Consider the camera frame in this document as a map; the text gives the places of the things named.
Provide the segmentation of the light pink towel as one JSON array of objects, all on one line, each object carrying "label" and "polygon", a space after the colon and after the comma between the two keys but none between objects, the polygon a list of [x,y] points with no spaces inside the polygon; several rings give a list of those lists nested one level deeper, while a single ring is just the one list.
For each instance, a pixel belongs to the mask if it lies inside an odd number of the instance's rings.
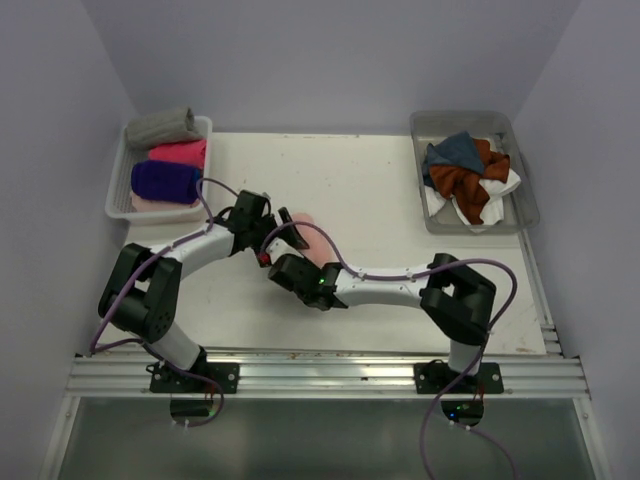
[{"label": "light pink towel", "polygon": [[313,217],[306,213],[296,212],[291,215],[291,218],[293,221],[298,222],[295,228],[308,244],[308,247],[300,249],[300,252],[319,268],[322,268],[327,263],[334,262],[334,252],[328,241],[315,229],[301,225],[301,222],[314,224]]}]

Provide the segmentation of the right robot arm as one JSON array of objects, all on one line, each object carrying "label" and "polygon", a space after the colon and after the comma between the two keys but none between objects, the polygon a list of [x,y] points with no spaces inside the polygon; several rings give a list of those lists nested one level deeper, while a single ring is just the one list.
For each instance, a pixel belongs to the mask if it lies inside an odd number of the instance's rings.
[{"label": "right robot arm", "polygon": [[445,379],[451,389],[468,392],[481,380],[479,352],[485,344],[496,286],[467,265],[450,267],[456,258],[438,254],[421,277],[416,269],[401,274],[366,272],[337,262],[318,267],[310,260],[284,254],[268,278],[306,306],[327,311],[360,305],[419,309],[449,339]]}]

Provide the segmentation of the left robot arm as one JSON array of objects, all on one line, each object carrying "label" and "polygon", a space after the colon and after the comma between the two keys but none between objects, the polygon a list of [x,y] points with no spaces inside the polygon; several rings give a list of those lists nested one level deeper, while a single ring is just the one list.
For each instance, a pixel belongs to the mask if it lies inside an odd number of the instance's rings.
[{"label": "left robot arm", "polygon": [[243,190],[235,204],[206,220],[194,232],[154,248],[130,243],[123,247],[98,304],[103,331],[111,324],[132,334],[161,360],[173,365],[172,379],[185,392],[201,390],[208,369],[203,349],[177,325],[175,315],[181,281],[201,268],[246,249],[260,266],[270,263],[262,251],[272,240],[294,249],[309,244],[289,223],[286,208],[273,214],[269,199]]}]

